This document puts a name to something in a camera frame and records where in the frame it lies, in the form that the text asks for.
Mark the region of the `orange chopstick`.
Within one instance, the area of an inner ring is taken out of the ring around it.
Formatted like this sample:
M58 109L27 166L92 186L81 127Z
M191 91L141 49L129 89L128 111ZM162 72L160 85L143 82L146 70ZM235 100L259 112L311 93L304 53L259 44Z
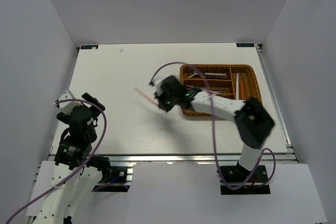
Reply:
M148 95L146 95L144 92L142 92L139 88L134 87L133 88L136 93L138 93L141 97L145 98L148 102L153 104L154 106L157 106L158 104Z
M244 85L242 81L240 81L240 99L244 100Z

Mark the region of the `knife with pink handle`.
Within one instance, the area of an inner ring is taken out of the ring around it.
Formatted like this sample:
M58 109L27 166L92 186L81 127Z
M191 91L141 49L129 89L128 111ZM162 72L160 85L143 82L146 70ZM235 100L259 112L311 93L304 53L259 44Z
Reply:
M216 91L216 90L211 90L211 89L207 89L206 87L199 87L199 86L189 86L189 85L185 85L187 88L194 88L194 89L200 89L202 91L207 91L210 93L216 93L216 94L221 94L224 93L225 91Z

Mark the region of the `fork with black handle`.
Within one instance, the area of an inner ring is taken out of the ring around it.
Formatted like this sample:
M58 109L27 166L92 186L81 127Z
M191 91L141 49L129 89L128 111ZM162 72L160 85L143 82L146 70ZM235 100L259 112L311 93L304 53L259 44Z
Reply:
M190 76L188 76L189 79L191 78L208 78L208 79L227 79L227 74L221 74L221 73L205 73L203 76L200 74L194 73Z

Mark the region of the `knife with black handle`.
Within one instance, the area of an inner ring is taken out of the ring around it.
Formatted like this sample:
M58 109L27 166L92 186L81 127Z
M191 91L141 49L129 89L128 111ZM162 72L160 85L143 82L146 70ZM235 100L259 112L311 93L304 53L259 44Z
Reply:
M223 90L223 91L214 91L214 93L216 95L231 95L231 93L227 90Z

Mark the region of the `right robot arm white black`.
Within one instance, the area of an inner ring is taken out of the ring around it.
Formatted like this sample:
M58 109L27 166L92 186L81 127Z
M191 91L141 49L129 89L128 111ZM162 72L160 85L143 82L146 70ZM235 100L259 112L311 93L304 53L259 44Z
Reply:
M247 182L256 175L255 165L266 139L275 123L256 98L233 100L210 94L205 89L189 88L180 84L175 76L151 83L158 107L169 112L178 105L182 109L207 113L234 123L243 142L236 169L238 177Z

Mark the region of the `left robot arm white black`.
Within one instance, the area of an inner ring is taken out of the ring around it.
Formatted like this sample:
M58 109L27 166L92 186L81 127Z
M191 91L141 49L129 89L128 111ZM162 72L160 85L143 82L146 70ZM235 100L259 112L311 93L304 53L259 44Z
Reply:
M57 120L67 125L62 132L54 158L50 190L34 223L72 223L76 212L99 182L110 178L107 158L95 155L98 117L105 107L84 93L76 99L65 91L56 101Z

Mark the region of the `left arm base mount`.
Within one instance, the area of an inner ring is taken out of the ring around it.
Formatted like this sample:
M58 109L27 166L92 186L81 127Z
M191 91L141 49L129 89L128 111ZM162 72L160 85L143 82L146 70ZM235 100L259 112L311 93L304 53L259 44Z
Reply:
M95 155L83 168L77 185L97 192L127 192L127 171L126 166L111 166L107 157Z

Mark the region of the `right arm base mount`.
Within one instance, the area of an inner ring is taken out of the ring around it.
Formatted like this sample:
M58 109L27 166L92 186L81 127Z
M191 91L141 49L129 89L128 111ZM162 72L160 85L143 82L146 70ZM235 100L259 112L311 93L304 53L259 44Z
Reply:
M239 173L236 166L220 166L226 182L236 187L241 184L246 176ZM266 184L268 180L268 173L265 165L259 165L252 175L252 177L238 190L231 190L225 186L223 181L220 181L221 195L270 195L270 186Z

